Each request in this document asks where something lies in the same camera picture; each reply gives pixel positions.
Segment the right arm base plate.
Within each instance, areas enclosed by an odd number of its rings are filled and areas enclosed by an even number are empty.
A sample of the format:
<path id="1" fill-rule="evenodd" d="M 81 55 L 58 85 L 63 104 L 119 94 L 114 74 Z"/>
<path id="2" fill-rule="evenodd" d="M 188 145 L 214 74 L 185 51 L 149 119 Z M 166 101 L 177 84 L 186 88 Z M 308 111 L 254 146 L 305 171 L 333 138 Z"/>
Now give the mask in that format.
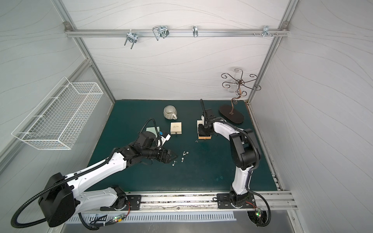
<path id="1" fill-rule="evenodd" d="M 212 199 L 218 204 L 218 209 L 255 209 L 256 202 L 253 194 L 246 193 L 235 195 L 233 191 L 229 193 L 218 193 Z"/>

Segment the large cream jewelry box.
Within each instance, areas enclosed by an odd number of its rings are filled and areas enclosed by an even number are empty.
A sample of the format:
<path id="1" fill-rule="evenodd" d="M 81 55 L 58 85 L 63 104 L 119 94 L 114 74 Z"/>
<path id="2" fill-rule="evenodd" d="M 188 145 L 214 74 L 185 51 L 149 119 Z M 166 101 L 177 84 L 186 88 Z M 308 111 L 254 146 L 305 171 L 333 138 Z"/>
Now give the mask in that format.
<path id="1" fill-rule="evenodd" d="M 201 120 L 197 120 L 197 134 L 199 140 L 209 140 L 212 138 L 210 130 L 205 126 L 204 116 L 201 116 Z"/>

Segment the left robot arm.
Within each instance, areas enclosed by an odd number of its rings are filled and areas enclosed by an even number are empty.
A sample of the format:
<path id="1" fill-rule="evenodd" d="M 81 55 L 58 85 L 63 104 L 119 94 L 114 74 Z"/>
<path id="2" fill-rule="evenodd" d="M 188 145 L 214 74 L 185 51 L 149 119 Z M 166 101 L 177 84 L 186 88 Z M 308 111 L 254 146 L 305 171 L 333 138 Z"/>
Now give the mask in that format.
<path id="1" fill-rule="evenodd" d="M 51 176 L 44 190 L 26 201 L 12 216 L 11 226 L 28 228 L 44 222 L 56 227 L 73 215 L 84 211 L 108 207 L 120 210 L 126 205 L 126 194 L 119 187 L 111 187 L 98 191 L 87 191 L 101 180 L 123 171 L 143 159 L 157 160 L 168 164 L 175 157 L 171 150 L 163 145 L 171 138 L 169 133 L 145 131 L 139 133 L 136 141 L 122 147 L 114 148 L 104 160 L 75 173 L 63 176 L 57 173 Z M 38 201 L 44 218 L 29 223 L 19 223 L 18 217 L 32 202 Z"/>

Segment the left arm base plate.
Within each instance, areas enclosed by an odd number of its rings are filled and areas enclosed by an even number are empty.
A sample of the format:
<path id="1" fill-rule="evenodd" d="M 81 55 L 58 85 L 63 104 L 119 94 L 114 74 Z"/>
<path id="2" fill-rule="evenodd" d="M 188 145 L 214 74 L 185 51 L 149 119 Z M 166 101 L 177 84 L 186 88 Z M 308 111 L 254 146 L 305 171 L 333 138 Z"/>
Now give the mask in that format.
<path id="1" fill-rule="evenodd" d="M 128 211 L 139 210 L 141 195 L 126 195 L 118 197 L 109 207 L 101 207 L 100 211 Z"/>

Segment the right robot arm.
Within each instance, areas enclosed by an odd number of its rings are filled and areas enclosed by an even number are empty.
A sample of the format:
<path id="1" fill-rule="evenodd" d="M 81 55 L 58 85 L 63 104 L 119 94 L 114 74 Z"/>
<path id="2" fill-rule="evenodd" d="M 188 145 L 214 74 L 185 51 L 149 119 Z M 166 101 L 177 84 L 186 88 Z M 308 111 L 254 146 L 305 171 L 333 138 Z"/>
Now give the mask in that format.
<path id="1" fill-rule="evenodd" d="M 252 130 L 241 129 L 222 117 L 216 117 L 211 109 L 202 107 L 202 123 L 197 124 L 199 139 L 211 138 L 214 133 L 222 135 L 230 143 L 231 157 L 235 163 L 235 177 L 231 185 L 230 202 L 234 206 L 242 206 L 249 194 L 250 180 L 254 170 L 259 166 L 260 152 L 255 134 Z"/>

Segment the small cream jewelry box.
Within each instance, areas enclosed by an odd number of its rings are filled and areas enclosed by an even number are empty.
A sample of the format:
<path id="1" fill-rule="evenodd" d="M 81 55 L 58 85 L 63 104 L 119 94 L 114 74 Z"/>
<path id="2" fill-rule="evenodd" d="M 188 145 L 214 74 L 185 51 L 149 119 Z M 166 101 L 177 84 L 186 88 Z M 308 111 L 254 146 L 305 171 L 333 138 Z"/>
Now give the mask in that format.
<path id="1" fill-rule="evenodd" d="M 171 135 L 181 135 L 182 134 L 182 123 L 172 122 L 170 125 Z"/>

